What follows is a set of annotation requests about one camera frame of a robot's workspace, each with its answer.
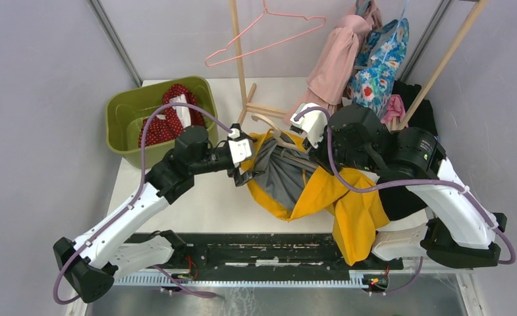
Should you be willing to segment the yellow skirt grey lining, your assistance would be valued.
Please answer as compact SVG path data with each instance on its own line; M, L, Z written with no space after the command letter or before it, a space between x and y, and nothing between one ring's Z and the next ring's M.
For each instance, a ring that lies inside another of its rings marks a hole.
M274 156L271 131L254 134L258 154L242 164L245 170L263 171L249 181L253 199L273 216L293 221L322 210L334 216L332 235L348 265L365 260L377 229L389 224L378 192L350 191L321 167L311 168Z

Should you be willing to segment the wooden hanger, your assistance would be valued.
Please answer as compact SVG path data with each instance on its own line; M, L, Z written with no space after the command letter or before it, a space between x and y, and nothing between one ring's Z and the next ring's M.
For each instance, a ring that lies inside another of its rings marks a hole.
M300 152L305 152L305 150L301 147L298 147L293 142L286 142L282 135L284 132L270 119L267 118L265 115L262 114L252 114L251 119L255 122L263 122L269 127L269 131L271 132L271 136L276 141L277 146L285 148L285 149L292 149Z

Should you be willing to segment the red polka dot skirt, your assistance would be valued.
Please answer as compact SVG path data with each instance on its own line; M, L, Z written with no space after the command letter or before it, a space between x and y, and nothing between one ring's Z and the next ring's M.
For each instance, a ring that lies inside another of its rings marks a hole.
M187 103L197 105L196 96L182 84L174 84L162 97L164 105ZM174 140L189 126L206 127L204 116L191 108L174 106L161 111L151 121L146 132L146 147Z

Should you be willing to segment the pink wire hanger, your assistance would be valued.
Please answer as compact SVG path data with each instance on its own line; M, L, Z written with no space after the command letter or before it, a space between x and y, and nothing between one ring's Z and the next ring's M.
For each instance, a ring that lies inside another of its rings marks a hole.
M302 15L302 14L290 14L290 13L282 13L282 12L272 11L269 8L269 5L267 4L267 1L262 1L261 3L262 3L261 14L255 20L253 20L247 27L245 27L245 29L239 30L239 31L235 30L233 38L226 44L226 46L224 48L219 49L219 50L211 53L210 55L208 55L204 59L205 66L213 67L213 66L218 66L218 65L225 64L225 63L229 63L231 61L242 60L244 57L253 55L255 53L259 53L261 51L265 51L266 49L270 49L272 47L275 47L275 46L281 45L283 43L286 43L288 41L292 41L292 40L295 40L297 38L301 38L301 37L303 37L305 35L308 35L308 34L310 34L312 32L316 32L317 30L322 29L326 25L326 23L327 23L327 18L325 16L321 16L321 15L306 16L306 15ZM298 33L298 34L296 34L294 36L290 36L290 37L281 39L279 41L276 41L274 43L270 43L269 45L265 45L263 47L259 47L259 48L255 49L255 50L243 53L242 52L242 46L241 46L241 37L243 35L246 35L258 22L263 20L267 15L279 16L279 17L283 17L283 18L296 18L296 19L304 20L306 22L318 20L318 21L320 21L320 24L318 26L316 26L316 27L313 27L313 28L307 29L307 30L305 30L303 32L300 32L300 33ZM219 55L221 53L224 53L224 52L228 51L229 48L231 48L234 45L235 45L235 56L233 56L231 58L228 58L228 59L223 59L221 61L217 61L217 62L214 62L214 63L210 62L210 60L212 58L216 57L217 55Z

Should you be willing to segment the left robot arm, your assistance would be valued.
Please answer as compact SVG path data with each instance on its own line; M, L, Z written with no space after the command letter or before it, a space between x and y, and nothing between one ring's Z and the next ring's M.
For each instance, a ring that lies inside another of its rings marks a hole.
M259 171L240 172L240 164L254 156L256 139L233 124L227 139L213 147L208 131L189 126L175 139L172 149L143 174L139 188L110 215L87 232L71 240L62 237L53 245L59 276L53 287L54 299L68 304L57 294L65 279L77 299L92 303L104 296L114 282L140 269L166 263L181 266L186 250L175 234L161 233L139 244L126 241L149 219L172 205L194 186L195 177L226 171L236 186L242 186Z

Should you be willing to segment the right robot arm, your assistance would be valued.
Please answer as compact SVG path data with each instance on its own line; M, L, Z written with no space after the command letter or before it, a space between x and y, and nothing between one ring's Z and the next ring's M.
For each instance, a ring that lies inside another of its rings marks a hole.
M336 178L352 167L378 175L375 186L342 185L357 194L394 190L384 208L392 221L404 219L402 207L422 201L435 218L413 228L383 231L359 251L360 262L375 269L384 261L426 255L455 269L500 265L496 237L504 236L506 216L487 211L455 173L445 150L428 131L405 128L391 132L369 108L347 106L330 115L321 110L317 148L320 165Z

